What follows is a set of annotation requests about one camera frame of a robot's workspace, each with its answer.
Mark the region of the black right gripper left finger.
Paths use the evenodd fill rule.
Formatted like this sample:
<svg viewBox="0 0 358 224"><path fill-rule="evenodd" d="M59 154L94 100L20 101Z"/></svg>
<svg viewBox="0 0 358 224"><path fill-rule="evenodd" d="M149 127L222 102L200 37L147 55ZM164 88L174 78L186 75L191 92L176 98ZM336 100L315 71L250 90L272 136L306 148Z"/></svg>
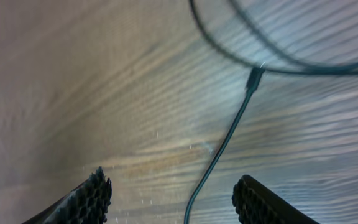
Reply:
<svg viewBox="0 0 358 224"><path fill-rule="evenodd" d="M24 224L104 224L112 186L99 167L88 179Z"/></svg>

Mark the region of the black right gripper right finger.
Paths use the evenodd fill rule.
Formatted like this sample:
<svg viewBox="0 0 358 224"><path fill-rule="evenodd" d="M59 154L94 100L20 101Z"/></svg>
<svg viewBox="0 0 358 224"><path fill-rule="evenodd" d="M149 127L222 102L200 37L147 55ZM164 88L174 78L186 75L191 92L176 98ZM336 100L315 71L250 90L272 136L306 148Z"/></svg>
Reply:
<svg viewBox="0 0 358 224"><path fill-rule="evenodd" d="M234 186L232 204L241 224L318 224L250 175Z"/></svg>

